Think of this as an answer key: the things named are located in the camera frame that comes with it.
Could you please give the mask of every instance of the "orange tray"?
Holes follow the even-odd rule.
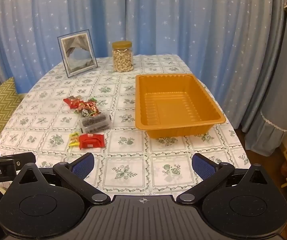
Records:
[[[204,134],[225,121],[194,75],[136,76],[136,127],[150,138]]]

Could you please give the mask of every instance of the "pillow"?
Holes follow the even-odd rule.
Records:
[[[0,85],[0,133],[19,104],[14,78],[11,77]]]

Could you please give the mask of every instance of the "crosshair symbol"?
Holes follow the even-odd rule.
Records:
[[[140,201],[141,203],[146,203],[146,202],[149,201],[149,200],[143,197],[143,198],[139,199],[139,201]]]

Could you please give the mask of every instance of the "jar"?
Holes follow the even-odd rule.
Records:
[[[133,70],[132,65],[132,42],[115,41],[113,46],[114,71],[127,72]]]

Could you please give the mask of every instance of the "tablecloth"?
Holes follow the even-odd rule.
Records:
[[[114,194],[176,197],[201,178],[191,167],[199,152],[214,162],[248,168],[249,160],[229,121],[203,135],[150,139],[135,127],[135,76],[150,73],[191,73],[176,55],[134,56],[134,69],[113,71],[111,57],[98,58],[98,68],[67,78],[62,63],[55,66],[26,95],[0,135],[0,154],[31,151],[38,167],[72,162],[86,152],[95,157],[85,181],[111,197]],[[101,132],[105,148],[69,148],[69,134],[79,116],[63,98],[95,97],[101,111],[110,111],[113,128]]]

